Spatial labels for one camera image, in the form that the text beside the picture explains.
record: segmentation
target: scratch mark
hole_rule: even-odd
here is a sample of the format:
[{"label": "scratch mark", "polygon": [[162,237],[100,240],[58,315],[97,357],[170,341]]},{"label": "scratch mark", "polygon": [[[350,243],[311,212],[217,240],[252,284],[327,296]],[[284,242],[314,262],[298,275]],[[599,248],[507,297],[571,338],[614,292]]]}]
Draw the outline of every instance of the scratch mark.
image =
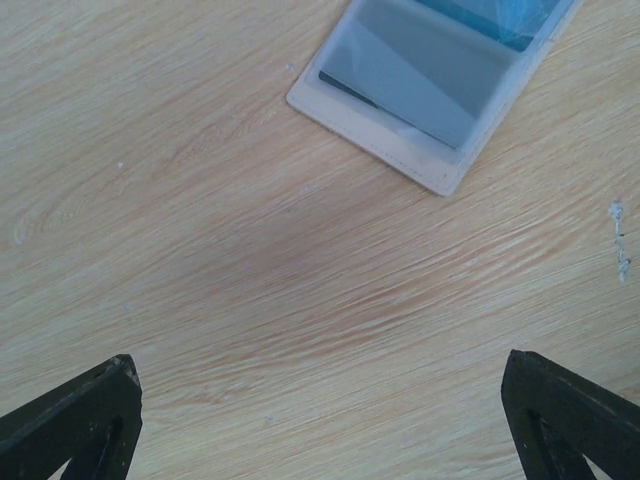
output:
[{"label": "scratch mark", "polygon": [[609,215],[613,218],[615,223],[615,244],[618,247],[618,277],[621,282],[627,281],[629,275],[629,269],[631,268],[631,259],[627,255],[627,250],[624,248],[624,233],[622,233],[622,215],[624,214],[624,207],[619,200],[614,201],[609,207]]}]

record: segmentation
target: wooden surface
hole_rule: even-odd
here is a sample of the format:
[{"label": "wooden surface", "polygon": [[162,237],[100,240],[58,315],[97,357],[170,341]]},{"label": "wooden surface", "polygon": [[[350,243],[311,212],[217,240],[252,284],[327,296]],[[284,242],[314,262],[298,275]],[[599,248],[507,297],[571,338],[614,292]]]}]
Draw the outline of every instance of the wooden surface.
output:
[{"label": "wooden surface", "polygon": [[510,349],[640,402],[640,4],[447,199],[286,106],[345,4],[3,2],[0,412],[128,352],[130,478],[496,479]]}]

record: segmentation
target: white scuff mark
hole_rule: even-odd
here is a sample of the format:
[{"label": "white scuff mark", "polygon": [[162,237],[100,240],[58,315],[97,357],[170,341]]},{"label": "white scuff mark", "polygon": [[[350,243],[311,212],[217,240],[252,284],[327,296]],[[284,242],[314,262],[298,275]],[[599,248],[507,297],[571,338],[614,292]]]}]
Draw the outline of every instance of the white scuff mark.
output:
[{"label": "white scuff mark", "polygon": [[618,247],[618,277],[621,282],[627,281],[629,275],[629,269],[631,268],[631,259],[627,255],[627,250],[624,248],[624,233],[622,233],[622,216],[624,214],[624,207],[619,200],[614,201],[609,207],[609,215],[613,218],[615,223],[615,244]]}]

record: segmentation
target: wooden table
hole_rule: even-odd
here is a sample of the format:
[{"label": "wooden table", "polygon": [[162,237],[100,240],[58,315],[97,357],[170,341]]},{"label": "wooden table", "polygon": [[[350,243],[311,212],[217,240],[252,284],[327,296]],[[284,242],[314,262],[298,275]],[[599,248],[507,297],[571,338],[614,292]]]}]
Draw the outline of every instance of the wooden table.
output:
[{"label": "wooden table", "polygon": [[640,402],[640,4],[451,198],[291,110],[345,0],[4,2],[0,412],[113,354],[134,479],[522,478],[510,349]]}]

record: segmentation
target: light wood tabletop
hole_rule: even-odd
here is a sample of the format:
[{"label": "light wood tabletop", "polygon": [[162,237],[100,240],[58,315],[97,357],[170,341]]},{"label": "light wood tabletop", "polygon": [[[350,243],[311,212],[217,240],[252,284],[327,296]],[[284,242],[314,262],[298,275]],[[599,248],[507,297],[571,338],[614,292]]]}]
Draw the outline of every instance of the light wood tabletop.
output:
[{"label": "light wood tabletop", "polygon": [[640,3],[449,198],[286,105],[346,3],[3,2],[0,414],[130,353],[129,478],[502,479],[511,349],[640,403]]}]

